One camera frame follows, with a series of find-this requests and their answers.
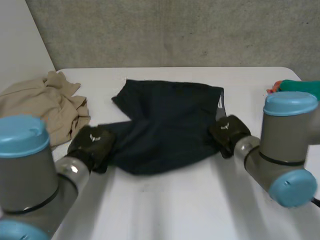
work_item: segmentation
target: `white wall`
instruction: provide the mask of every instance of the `white wall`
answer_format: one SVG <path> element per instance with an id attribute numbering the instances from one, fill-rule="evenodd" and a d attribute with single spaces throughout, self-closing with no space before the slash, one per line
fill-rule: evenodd
<path id="1" fill-rule="evenodd" d="M 25 0 L 0 0 L 0 91 L 55 70 Z"/>

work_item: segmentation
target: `black fabric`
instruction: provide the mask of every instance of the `black fabric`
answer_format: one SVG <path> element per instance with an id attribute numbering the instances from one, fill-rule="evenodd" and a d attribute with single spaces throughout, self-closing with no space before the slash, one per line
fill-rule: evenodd
<path id="1" fill-rule="evenodd" d="M 112 100 L 132 121 L 103 125 L 116 140 L 101 171 L 115 165 L 134 175 L 160 174 L 218 152 L 209 126 L 226 115 L 221 87 L 127 80 Z"/>

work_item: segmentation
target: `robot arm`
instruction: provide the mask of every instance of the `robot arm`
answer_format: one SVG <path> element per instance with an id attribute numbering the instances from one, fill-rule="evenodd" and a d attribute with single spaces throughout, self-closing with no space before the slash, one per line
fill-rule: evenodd
<path id="1" fill-rule="evenodd" d="M 68 154 L 55 165 L 50 148 L 28 157 L 5 159 L 22 164 L 29 161 L 26 166 L 32 169 L 15 169 L 15 173 L 26 172 L 22 181 L 33 185 L 15 181 L 14 175 L 7 175 L 6 179 L 0 176 L 1 184 L 5 184 L 0 187 L 2 193 L 4 187 L 10 188 L 8 194 L 0 197 L 4 212 L 0 219 L 0 240 L 51 239 L 85 188 L 91 172 L 108 156 L 114 141 L 113 133 L 100 127 L 85 126 L 70 144 Z M 8 162 L 2 167 L 10 171 L 14 164 L 16 168 L 17 162 Z"/>
<path id="2" fill-rule="evenodd" d="M 320 139 L 319 131 L 310 131 L 316 122 L 320 124 L 317 98 L 277 92 L 265 100 L 261 139 L 233 115 L 221 118 L 210 133 L 224 158 L 234 155 L 273 200 L 291 208 L 312 201 L 317 190 L 316 179 L 304 168 L 310 142 Z"/>

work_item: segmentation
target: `black cable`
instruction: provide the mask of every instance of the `black cable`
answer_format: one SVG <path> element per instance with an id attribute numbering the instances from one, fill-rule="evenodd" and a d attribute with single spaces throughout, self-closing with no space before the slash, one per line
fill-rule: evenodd
<path id="1" fill-rule="evenodd" d="M 315 197 L 311 200 L 313 204 L 315 204 L 318 208 L 320 208 L 320 200 L 316 199 Z"/>

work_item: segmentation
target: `light blue joint cap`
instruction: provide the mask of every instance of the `light blue joint cap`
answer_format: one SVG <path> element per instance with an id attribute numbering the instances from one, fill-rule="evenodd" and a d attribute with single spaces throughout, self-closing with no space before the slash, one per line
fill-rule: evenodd
<path id="1" fill-rule="evenodd" d="M 49 240 L 41 229 L 18 221 L 0 221 L 0 240 Z"/>
<path id="2" fill-rule="evenodd" d="M 318 99 L 307 92 L 280 91 L 268 95 L 265 99 L 263 112 L 271 116 L 294 116 L 315 110 Z"/>
<path id="3" fill-rule="evenodd" d="M 268 193 L 281 206 L 293 208 L 310 202 L 317 186 L 315 177 L 309 171 L 298 169 L 278 177 Z"/>
<path id="4" fill-rule="evenodd" d="M 0 118 L 0 158 L 20 158 L 36 154 L 49 145 L 45 123 L 31 115 Z"/>

